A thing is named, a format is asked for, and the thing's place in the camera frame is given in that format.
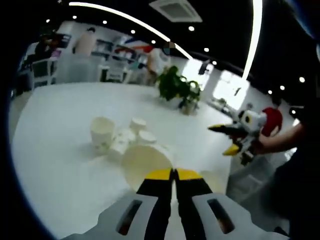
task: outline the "yellow toy part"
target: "yellow toy part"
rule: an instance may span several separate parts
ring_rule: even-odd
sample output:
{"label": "yellow toy part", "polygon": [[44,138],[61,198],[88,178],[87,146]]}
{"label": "yellow toy part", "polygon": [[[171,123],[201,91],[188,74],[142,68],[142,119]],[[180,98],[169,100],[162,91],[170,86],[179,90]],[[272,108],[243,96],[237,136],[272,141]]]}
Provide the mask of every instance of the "yellow toy part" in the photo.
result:
{"label": "yellow toy part", "polygon": [[212,129],[215,129],[215,128],[220,128],[222,126],[225,126],[225,124],[216,124],[216,125],[212,125],[212,126],[209,126],[208,129],[212,130]]}
{"label": "yellow toy part", "polygon": [[176,171],[178,172],[179,180],[202,179],[202,176],[193,170],[177,168]]}
{"label": "yellow toy part", "polygon": [[153,180],[169,180],[170,179],[171,168],[160,169],[150,172],[145,179]]}
{"label": "yellow toy part", "polygon": [[231,147],[229,147],[224,153],[223,155],[224,156],[235,156],[237,155],[237,153],[239,153],[240,151],[240,147],[235,145],[235,144],[232,144]]}

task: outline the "air conditioning vent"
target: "air conditioning vent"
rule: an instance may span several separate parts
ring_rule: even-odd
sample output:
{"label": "air conditioning vent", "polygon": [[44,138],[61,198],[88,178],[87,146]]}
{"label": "air conditioning vent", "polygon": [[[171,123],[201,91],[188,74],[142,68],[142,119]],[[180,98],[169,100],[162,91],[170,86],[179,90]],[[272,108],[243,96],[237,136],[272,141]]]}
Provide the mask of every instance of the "air conditioning vent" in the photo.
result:
{"label": "air conditioning vent", "polygon": [[199,14],[187,0],[156,0],[149,5],[174,23],[202,22]]}

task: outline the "window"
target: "window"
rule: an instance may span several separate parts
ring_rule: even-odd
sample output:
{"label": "window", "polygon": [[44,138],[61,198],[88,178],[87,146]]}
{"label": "window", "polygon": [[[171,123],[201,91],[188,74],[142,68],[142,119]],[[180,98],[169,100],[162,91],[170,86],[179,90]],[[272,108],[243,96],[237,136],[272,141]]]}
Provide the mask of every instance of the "window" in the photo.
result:
{"label": "window", "polygon": [[188,60],[182,71],[182,75],[185,76],[188,81],[196,81],[199,84],[200,89],[204,90],[214,66],[212,64],[208,64],[206,66],[208,71],[203,75],[199,75],[198,73],[202,64],[203,62],[198,59]]}
{"label": "window", "polygon": [[296,118],[296,119],[293,121],[293,126],[298,125],[299,123],[300,123],[299,119]]}
{"label": "window", "polygon": [[216,99],[225,99],[233,109],[239,110],[247,95],[250,83],[232,72],[224,70],[213,91]]}

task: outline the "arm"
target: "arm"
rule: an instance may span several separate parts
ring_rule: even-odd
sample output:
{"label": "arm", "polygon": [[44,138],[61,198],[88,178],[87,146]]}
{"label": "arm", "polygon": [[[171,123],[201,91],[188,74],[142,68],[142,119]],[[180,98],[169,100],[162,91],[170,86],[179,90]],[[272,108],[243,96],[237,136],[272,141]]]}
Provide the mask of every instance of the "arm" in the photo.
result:
{"label": "arm", "polygon": [[163,72],[164,72],[164,73],[168,72],[169,68],[170,68],[169,66],[165,66],[165,67],[163,68]]}
{"label": "arm", "polygon": [[301,123],[274,137],[260,135],[260,146],[256,148],[256,151],[258,154],[283,152],[296,147],[304,136],[305,127]]}
{"label": "arm", "polygon": [[73,53],[73,54],[76,53],[76,48],[78,47],[79,40],[80,40],[80,38],[78,38],[78,39],[75,41],[75,43],[73,44],[73,47],[72,47],[72,53]]}
{"label": "arm", "polygon": [[146,69],[149,71],[149,72],[151,72],[152,70],[151,70],[151,67],[152,67],[152,63],[153,63],[153,58],[151,57],[151,55],[149,54],[148,55],[148,60],[147,60],[147,62],[146,62]]}

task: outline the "sleeve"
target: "sleeve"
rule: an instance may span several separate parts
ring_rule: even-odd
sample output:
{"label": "sleeve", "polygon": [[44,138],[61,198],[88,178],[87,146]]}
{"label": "sleeve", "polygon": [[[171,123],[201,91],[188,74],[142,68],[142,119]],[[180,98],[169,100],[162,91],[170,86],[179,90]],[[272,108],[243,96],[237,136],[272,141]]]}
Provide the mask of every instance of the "sleeve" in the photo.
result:
{"label": "sleeve", "polygon": [[318,132],[319,123],[317,119],[320,114],[320,99],[316,98],[314,101],[308,102],[303,110],[299,113],[298,119],[301,124],[305,127],[307,132]]}

